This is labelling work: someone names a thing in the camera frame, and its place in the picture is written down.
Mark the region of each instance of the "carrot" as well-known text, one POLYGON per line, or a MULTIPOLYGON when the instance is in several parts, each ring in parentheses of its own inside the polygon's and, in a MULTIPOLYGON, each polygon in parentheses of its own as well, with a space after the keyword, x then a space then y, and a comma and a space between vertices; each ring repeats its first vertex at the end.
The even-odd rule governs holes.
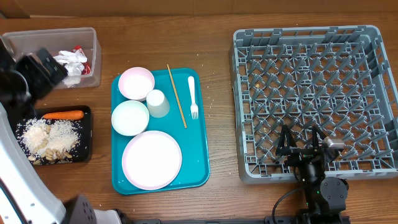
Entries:
POLYGON ((56 112, 48 113, 43 116, 45 119, 82 119, 85 114, 82 111, 66 111, 66 112, 56 112))

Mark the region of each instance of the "wooden chopstick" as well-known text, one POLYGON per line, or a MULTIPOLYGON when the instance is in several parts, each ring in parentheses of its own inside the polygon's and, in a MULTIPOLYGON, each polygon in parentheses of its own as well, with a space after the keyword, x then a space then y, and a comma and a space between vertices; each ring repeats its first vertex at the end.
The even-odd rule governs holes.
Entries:
POLYGON ((182 122, 184 123, 184 127, 187 128, 187 124, 186 124, 185 118, 184 118, 184 113, 182 112, 182 108, 181 108, 181 104, 180 104, 180 99, 178 98, 177 90, 175 89, 175 85, 174 85, 174 80, 173 80, 172 72, 170 71, 170 67, 169 67, 168 64, 167 64, 167 69, 169 70, 169 75, 170 75, 170 79, 171 79, 171 81, 172 81, 172 85, 173 85, 173 89, 174 89, 175 98, 177 99, 178 107, 180 108, 180 114, 181 114, 182 122))

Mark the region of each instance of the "pink bowl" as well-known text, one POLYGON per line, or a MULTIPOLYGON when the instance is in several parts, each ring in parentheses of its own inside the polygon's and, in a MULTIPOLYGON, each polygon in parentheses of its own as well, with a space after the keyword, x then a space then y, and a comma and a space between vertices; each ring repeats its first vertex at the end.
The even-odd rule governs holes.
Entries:
POLYGON ((130 100, 144 101, 155 87, 155 78, 146 68, 129 68, 119 79, 120 93, 130 100))

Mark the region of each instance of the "white plastic fork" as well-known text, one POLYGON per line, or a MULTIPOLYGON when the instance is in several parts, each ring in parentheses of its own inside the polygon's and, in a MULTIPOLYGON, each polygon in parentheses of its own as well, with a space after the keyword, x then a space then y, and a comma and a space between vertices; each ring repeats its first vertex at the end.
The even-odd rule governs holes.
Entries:
POLYGON ((198 119, 199 108, 195 102, 195 80, 193 77, 188 77, 189 92, 191 93, 191 115, 192 119, 198 119))

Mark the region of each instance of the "dish rack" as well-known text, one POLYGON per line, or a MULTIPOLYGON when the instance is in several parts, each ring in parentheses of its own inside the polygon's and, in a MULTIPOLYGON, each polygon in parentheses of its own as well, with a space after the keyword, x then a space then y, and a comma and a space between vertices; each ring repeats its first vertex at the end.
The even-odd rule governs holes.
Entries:
POLYGON ((243 182, 295 181, 275 155, 283 124, 298 147, 314 124, 344 141, 326 176, 398 176, 398 93, 377 27, 237 30, 229 56, 243 182))

